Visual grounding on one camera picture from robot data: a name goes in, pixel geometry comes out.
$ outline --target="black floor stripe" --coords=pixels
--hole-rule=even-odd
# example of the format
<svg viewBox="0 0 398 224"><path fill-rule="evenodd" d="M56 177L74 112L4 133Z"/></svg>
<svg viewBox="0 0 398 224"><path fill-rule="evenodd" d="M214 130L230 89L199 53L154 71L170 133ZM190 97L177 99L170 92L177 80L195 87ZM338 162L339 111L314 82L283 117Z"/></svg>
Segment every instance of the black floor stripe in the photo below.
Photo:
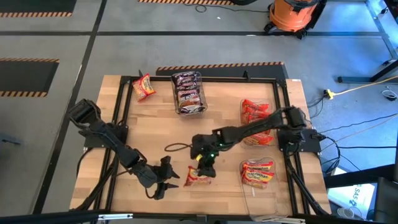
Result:
<svg viewBox="0 0 398 224"><path fill-rule="evenodd" d="M92 31L90 39L88 41L85 54L83 56L83 61L81 63L81 68L80 68L79 74L77 76L75 86L73 87L72 94L70 96L69 102L68 102L67 111L69 111L70 108L72 108L75 105L75 103L76 103L76 99L77 99L77 96L79 94L81 83L83 81L83 77L85 76L85 72L86 72L86 69L87 69L87 64L88 64L88 61L90 59L91 51L93 50L93 46L94 46L94 42L95 42L95 38L96 38L96 33L98 31L98 28L100 26L100 22L102 20L102 16L104 14L106 2L107 2L107 0L102 0L101 6L99 7L99 11L98 11L97 18L95 20L93 31ZM50 184L51 184L54 172L55 172L55 168L57 166L57 162L58 162L58 159L59 159L60 154L61 154L62 145L63 145L63 142L65 140L65 136L67 135L68 126L69 126L69 117L68 117L68 114L65 113L63 115L61 127L58 130L58 136L57 136L57 138L55 140L54 147L52 149L52 155L51 155L50 163L49 163L49 165L47 167L47 171L45 173L45 176L44 176L44 179L43 179L43 182L42 182L42 186L40 188L40 192L39 192L39 194L37 196L37 200L36 200L36 203L34 205L33 214L42 213L43 206L44 206L44 203L45 203L45 199L46 199L47 194L49 192L49 188L50 188Z"/></svg>
<svg viewBox="0 0 398 224"><path fill-rule="evenodd" d="M81 36L91 35L91 31L0 31L0 36L22 35L22 36ZM274 32L266 34L263 31L99 31L98 36L163 36L163 35L255 35L255 36L291 36L291 32ZM383 37L384 32L314 32L309 31L308 36L314 37Z"/></svg>
<svg viewBox="0 0 398 224"><path fill-rule="evenodd" d="M0 31L0 35L22 35L22 36L79 36L91 35L92 31Z"/></svg>
<svg viewBox="0 0 398 224"><path fill-rule="evenodd" d="M265 33L263 31L99 31L98 36L184 36L184 35L239 35L239 36L291 36L293 32L273 32ZM308 36L314 37L382 37L386 34L383 32L314 32L309 31Z"/></svg>

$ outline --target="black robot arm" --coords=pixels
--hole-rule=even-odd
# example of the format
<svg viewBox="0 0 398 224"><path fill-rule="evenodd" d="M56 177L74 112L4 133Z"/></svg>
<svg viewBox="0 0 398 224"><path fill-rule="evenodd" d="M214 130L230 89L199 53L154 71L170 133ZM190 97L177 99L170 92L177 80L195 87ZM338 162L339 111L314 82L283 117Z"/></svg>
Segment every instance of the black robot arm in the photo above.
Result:
<svg viewBox="0 0 398 224"><path fill-rule="evenodd" d="M303 140L301 131L306 127L303 113L295 107L275 111L267 118L244 126L227 126L212 130L212 134L197 134L192 138L191 159L196 159L198 175L215 177L213 168L216 156L220 151L227 151L244 138L270 129L282 129L289 132L292 143Z"/></svg>
<svg viewBox="0 0 398 224"><path fill-rule="evenodd" d="M130 173L137 176L139 182L149 188L158 184L154 198L161 199L167 188L175 185L164 182L171 177L179 178L170 164L170 156L162 158L160 166L147 165L147 159L138 149L132 149L122 143L114 134L114 124L105 123L101 119L101 111L90 100L81 100L69 111L70 121L80 129L79 133L84 137L100 139L104 145L112 149L119 157L121 165Z"/></svg>

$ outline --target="clear plastic container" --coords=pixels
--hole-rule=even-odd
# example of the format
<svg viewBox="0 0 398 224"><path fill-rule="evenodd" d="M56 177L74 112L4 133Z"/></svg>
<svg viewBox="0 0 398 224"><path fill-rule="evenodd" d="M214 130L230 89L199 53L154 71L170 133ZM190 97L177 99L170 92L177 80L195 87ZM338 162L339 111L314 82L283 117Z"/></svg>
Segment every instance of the clear plastic container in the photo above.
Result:
<svg viewBox="0 0 398 224"><path fill-rule="evenodd" d="M244 181L243 165L248 163L255 164L270 164L272 163L267 173L274 174L273 178L266 184L265 188L261 189L248 185ZM281 218L286 218L289 214L289 205L283 198L286 192L282 192L284 188L279 185L277 175L278 164L275 163L271 157L263 157L259 159L249 159L242 161L239 166L241 172L241 187L246 202L246 208L249 216L255 222L278 221Z"/></svg>
<svg viewBox="0 0 398 224"><path fill-rule="evenodd" d="M200 72L180 72L171 76L175 112L181 116L202 114L207 102Z"/></svg>
<svg viewBox="0 0 398 224"><path fill-rule="evenodd" d="M272 104L267 100L245 98L240 104L241 125L266 118L273 112ZM275 146L275 130L263 131L244 138L242 144L245 148Z"/></svg>

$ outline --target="shop vacuum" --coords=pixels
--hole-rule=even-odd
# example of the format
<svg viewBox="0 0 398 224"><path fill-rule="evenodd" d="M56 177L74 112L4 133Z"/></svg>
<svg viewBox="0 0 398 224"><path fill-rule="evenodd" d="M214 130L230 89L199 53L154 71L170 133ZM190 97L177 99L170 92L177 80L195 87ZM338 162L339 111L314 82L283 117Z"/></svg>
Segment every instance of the shop vacuum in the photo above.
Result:
<svg viewBox="0 0 398 224"><path fill-rule="evenodd" d="M257 0L231 0L237 5L247 5ZM307 36L307 30L314 28L327 0L274 0L268 6L270 22L264 31L276 29L292 32L300 40Z"/></svg>

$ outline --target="yellow cable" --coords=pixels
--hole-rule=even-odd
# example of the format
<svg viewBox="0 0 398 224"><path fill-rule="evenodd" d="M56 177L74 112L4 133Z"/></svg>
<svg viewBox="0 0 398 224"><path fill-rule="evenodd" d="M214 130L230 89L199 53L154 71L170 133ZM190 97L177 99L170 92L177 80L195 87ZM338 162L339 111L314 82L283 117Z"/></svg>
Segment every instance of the yellow cable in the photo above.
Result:
<svg viewBox="0 0 398 224"><path fill-rule="evenodd" d="M387 120L385 120L385 121L383 121L383 122L381 122L381 123L379 123L379 124L376 124L376 125L374 125L374 126L371 126L370 128L366 128L366 129L364 129L364 130L362 130L362 131L358 131L358 132L355 132L355 133L353 133L353 134L350 134L350 135L347 135L347 136L345 136L345 137L342 137L341 139L339 139L339 140L337 140L337 141L335 141L335 142L341 141L341 140L346 139L346 138L348 138L348 137L351 137L351 136L354 136L354 135L356 135L356 134L359 134L359 133L362 133L362 132L364 132L364 131L367 131L367 130L369 130L369 129L375 128L375 127L377 127L377 126L379 126L379 125L381 125L381 124L384 124L385 122L387 122L387 121L389 121L389 120L391 120L391 119L393 119L393 118L396 118L397 116L398 116L398 114L396 114L395 116L390 117L389 119L387 119ZM325 147L324 149L322 149L322 151L325 150L325 149L327 149L328 147L334 145L335 142L334 142L334 143L331 143L330 145L328 145L327 147Z"/></svg>
<svg viewBox="0 0 398 224"><path fill-rule="evenodd" d="M350 90L342 91L341 93L333 93L332 91L327 90L327 94L328 94L329 99L332 100L334 96L342 95L344 93L348 93L348 92L351 92L351 91L354 91L354 90L358 90L360 88L365 88L365 87L368 87L368 86L373 86L373 85L377 85L377 84L380 84L380 83L384 83L384 82L392 80L394 78L398 78L398 75L396 75L394 77L387 78L387 79L385 79L383 81L379 81L379 82L376 82L376 83L370 83L370 84L367 84L367 85L363 85L363 86L359 86L359 87L356 87L356 88L352 88Z"/></svg>
<svg viewBox="0 0 398 224"><path fill-rule="evenodd" d="M383 81L379 81L379 82L376 82L376 83L370 83L370 84L367 84L367 85L359 86L359 87L356 87L356 88L353 88L353 89L350 89L350 90L342 91L341 93L335 93L335 95L341 95L341 94L344 94L344 93L348 93L349 91L354 91L354 90L358 90L360 88L365 88L365 87L368 87L368 86L384 83L384 82L392 80L394 78L398 78L398 75L394 76L394 77L387 78L387 79L385 79Z"/></svg>

